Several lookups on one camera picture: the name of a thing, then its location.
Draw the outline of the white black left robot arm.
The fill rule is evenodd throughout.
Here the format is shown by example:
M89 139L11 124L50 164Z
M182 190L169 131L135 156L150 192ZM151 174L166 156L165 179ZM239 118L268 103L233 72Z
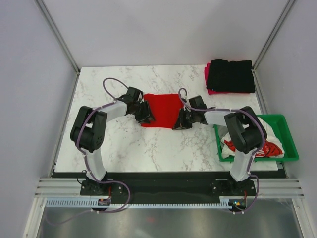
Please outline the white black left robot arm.
M133 115L139 123L155 120L147 101L126 103L115 100L95 109L82 106L71 129L70 139L83 154L87 177L93 180L91 188L98 195L107 193L109 188L108 182L103 180L106 169L101 155L106 124L126 115Z

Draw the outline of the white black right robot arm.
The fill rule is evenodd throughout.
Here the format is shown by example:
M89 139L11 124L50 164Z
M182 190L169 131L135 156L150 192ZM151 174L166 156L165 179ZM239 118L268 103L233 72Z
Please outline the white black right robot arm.
M251 164L257 151L262 149L267 133L253 109L249 106L234 109L189 109L179 111L173 130L190 129L194 123L221 125L227 128L235 147L234 162L230 169L233 179L227 182L228 192L238 195L245 189L244 180L250 175Z

